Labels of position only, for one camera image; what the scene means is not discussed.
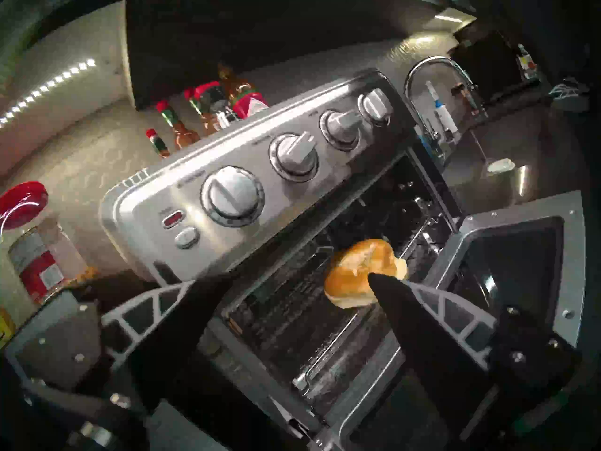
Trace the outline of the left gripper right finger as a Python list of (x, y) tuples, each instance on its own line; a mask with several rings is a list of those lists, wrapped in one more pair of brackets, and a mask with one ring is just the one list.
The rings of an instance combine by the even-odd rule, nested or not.
[(532, 313), (506, 304), (494, 316), (388, 275), (368, 283), (452, 438), (519, 437), (566, 403), (582, 356)]

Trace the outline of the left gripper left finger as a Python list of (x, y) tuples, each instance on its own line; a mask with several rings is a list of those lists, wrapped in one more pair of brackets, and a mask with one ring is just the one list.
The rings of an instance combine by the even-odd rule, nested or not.
[(101, 278), (59, 290), (5, 347), (5, 413), (128, 414), (152, 409), (195, 349), (230, 272), (155, 288), (106, 311), (127, 286)]

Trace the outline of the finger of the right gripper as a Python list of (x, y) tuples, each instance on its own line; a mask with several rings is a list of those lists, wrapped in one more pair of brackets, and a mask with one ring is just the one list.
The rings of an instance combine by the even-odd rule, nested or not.
[(590, 102), (588, 96), (557, 96), (552, 99), (551, 106), (569, 113), (586, 113)]
[(578, 97), (587, 95), (589, 92), (590, 87), (587, 84), (578, 81), (574, 76), (568, 76), (551, 88), (548, 96), (551, 98)]

